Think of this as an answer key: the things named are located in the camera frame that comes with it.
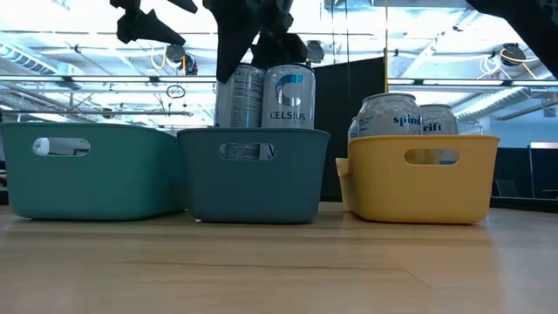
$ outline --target blue storage bin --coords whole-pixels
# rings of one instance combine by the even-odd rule
[[[308,223],[320,202],[330,135],[303,129],[209,128],[178,133],[188,212],[204,222]],[[229,143],[275,146],[271,160],[230,160]]]
[[[125,221],[186,207],[180,146],[170,134],[111,124],[0,127],[10,206],[17,215]],[[33,143],[38,138],[85,139],[90,149],[83,156],[37,155]]]

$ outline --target table surface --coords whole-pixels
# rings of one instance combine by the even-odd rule
[[[0,208],[2,314],[556,313],[558,215],[477,226],[31,222]]]

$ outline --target black wall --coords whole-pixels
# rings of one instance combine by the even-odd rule
[[[510,180],[515,183],[519,197],[532,198],[531,165],[527,148],[498,148],[494,181]]]
[[[558,193],[543,190],[558,190],[558,150],[531,149],[533,161],[534,197],[556,199]]]
[[[315,68],[315,128],[331,135],[325,160],[322,200],[341,201],[335,159],[347,157],[347,131],[364,98],[384,92],[384,59]]]

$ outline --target silver can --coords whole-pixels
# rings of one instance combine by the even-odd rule
[[[259,127],[265,71],[240,64],[227,83],[217,83],[215,127]]]
[[[404,93],[383,93],[363,101],[358,112],[358,136],[420,135],[420,108],[415,97]]]
[[[423,135],[458,135],[457,119],[448,105],[422,105]],[[425,164],[452,165],[459,159],[459,153],[452,150],[426,149]]]
[[[422,116],[423,135],[457,135],[457,119],[448,105],[422,105],[420,107]]]
[[[306,65],[275,65],[264,79],[262,127],[314,128],[316,76]]]
[[[349,126],[349,132],[347,133],[348,141],[353,140],[358,137],[358,125],[357,125],[357,117],[352,119],[352,122]]]

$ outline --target storage bin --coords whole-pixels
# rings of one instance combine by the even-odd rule
[[[499,140],[458,135],[352,140],[348,172],[340,175],[344,203],[356,215],[377,222],[480,222],[490,205]],[[453,165],[410,163],[405,155],[413,149],[453,150],[459,159]]]
[[[295,224],[316,217],[329,135],[304,129],[180,131],[188,212],[204,222]],[[270,160],[231,160],[221,147],[271,144]]]
[[[356,213],[358,210],[355,196],[355,188],[352,186],[352,180],[349,175],[349,160],[345,158],[336,158],[337,174],[339,175],[339,183],[341,185],[341,196],[343,197],[343,206],[346,210]]]
[[[125,221],[184,210],[178,140],[140,126],[2,124],[11,208],[26,218]],[[37,155],[39,138],[85,139],[81,156]]]

